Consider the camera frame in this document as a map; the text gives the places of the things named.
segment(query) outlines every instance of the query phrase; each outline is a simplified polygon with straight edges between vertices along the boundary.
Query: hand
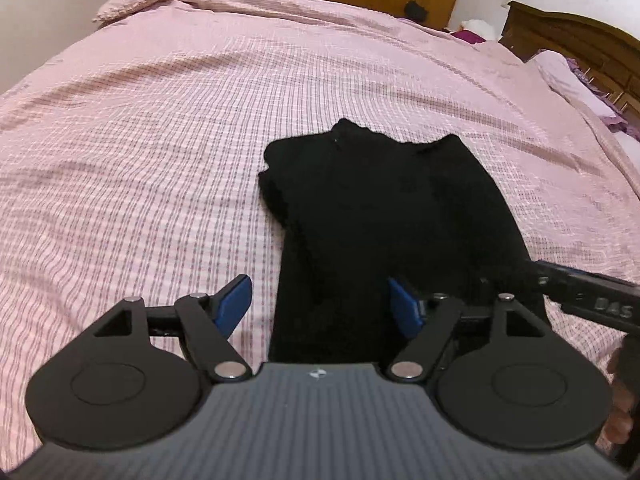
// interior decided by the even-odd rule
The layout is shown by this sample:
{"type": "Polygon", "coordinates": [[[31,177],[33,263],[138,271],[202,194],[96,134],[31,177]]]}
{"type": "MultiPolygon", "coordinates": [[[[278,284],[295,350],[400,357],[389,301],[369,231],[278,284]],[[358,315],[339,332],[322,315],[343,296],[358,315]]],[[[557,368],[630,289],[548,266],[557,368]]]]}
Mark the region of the hand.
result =
{"type": "MultiPolygon", "coordinates": [[[[611,359],[607,365],[608,373],[616,373],[619,357],[620,349],[617,349],[611,355],[611,359]]],[[[602,432],[612,444],[624,444],[629,439],[629,434],[634,426],[633,419],[629,413],[636,400],[634,395],[627,390],[626,386],[617,378],[613,379],[612,387],[613,406],[602,432]]]]}

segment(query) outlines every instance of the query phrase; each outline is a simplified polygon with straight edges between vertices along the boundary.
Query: wooden headboard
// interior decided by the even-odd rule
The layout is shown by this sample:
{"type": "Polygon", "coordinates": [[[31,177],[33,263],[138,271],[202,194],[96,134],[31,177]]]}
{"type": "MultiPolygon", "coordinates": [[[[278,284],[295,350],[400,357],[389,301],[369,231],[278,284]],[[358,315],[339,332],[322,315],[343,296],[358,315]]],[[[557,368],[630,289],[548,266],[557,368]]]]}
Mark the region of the wooden headboard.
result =
{"type": "Polygon", "coordinates": [[[627,120],[640,125],[640,41],[605,23],[510,2],[500,42],[526,61],[541,49],[578,62],[627,120]]]}

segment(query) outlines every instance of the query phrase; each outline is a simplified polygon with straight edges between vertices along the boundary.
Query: purple fabric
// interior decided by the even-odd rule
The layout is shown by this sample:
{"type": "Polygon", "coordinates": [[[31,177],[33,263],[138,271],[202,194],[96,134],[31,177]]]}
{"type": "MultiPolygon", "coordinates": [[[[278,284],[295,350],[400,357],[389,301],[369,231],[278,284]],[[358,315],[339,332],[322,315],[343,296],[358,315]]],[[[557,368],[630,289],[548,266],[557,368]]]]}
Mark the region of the purple fabric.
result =
{"type": "Polygon", "coordinates": [[[459,40],[466,41],[472,45],[476,43],[485,43],[485,38],[478,36],[476,33],[471,32],[470,30],[459,30],[457,32],[452,32],[451,35],[454,38],[458,38],[459,40]]]}

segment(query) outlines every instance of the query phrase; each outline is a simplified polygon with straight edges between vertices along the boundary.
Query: pillow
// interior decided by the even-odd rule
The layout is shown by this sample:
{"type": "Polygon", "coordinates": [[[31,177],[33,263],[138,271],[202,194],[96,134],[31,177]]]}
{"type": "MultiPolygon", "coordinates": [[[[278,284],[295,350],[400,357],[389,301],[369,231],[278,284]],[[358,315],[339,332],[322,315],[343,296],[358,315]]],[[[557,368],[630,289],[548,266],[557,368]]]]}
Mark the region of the pillow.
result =
{"type": "Polygon", "coordinates": [[[628,136],[625,132],[615,132],[617,141],[622,146],[626,156],[631,160],[636,170],[640,173],[640,142],[633,137],[628,136]]]}
{"type": "Polygon", "coordinates": [[[569,64],[562,54],[553,50],[545,50],[527,61],[535,66],[542,79],[553,90],[565,97],[578,99],[586,104],[593,113],[601,119],[616,119],[618,116],[606,104],[600,101],[591,91],[581,83],[569,68],[569,64]]]}

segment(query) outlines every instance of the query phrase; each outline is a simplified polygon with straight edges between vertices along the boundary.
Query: round black disc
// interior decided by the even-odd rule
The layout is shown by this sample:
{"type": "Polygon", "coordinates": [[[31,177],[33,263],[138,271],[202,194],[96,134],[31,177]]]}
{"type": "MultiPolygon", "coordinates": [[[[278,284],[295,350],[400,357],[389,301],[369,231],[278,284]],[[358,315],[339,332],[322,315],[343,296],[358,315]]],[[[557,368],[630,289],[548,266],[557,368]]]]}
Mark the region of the round black disc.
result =
{"type": "Polygon", "coordinates": [[[577,351],[545,338],[505,338],[455,360],[438,402],[454,425],[494,446],[548,450],[593,440],[610,387],[577,351]]]}
{"type": "Polygon", "coordinates": [[[63,352],[57,357],[31,378],[25,396],[43,441],[88,450],[138,446],[181,425],[200,397],[191,366],[151,346],[116,347],[77,366],[63,352]]]}

